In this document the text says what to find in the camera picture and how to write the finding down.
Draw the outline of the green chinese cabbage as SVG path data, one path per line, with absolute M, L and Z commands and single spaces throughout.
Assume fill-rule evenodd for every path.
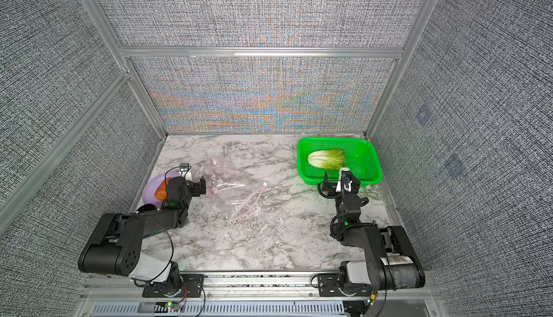
M 346 153 L 342 148 L 314 151 L 308 155 L 308 164 L 318 169 L 339 171 L 347 165 Z

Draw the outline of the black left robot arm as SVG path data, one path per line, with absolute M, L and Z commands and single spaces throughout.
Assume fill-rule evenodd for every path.
M 192 198 L 206 192 L 204 177 L 198 182 L 172 177 L 161 207 L 147 204 L 135 213 L 105 213 L 82 250 L 79 270 L 130 278 L 143 289 L 144 298 L 199 298 L 204 275 L 181 275 L 173 260 L 174 242 L 166 260 L 143 254 L 141 249 L 146 237 L 158 232 L 169 235 L 170 229 L 185 226 Z

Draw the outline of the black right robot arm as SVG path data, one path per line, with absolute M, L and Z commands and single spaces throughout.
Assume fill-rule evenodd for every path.
M 426 275 L 402 226 L 378 226 L 362 222 L 361 209 L 369 199 L 358 196 L 361 182 L 351 171 L 340 171 L 330 180 L 324 174 L 317 184 L 321 197 L 333 200 L 336 215 L 329 226 L 330 237 L 342 246 L 361 249 L 364 259 L 344 261 L 333 282 L 318 279 L 324 295 L 362 296 L 384 290 L 415 289 L 426 285 Z

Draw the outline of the clear zip-top bag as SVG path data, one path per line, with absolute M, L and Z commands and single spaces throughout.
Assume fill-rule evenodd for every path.
M 247 219 L 258 207 L 267 182 L 236 168 L 229 159 L 214 156 L 200 164 L 193 178 L 205 181 L 206 196 L 230 222 Z

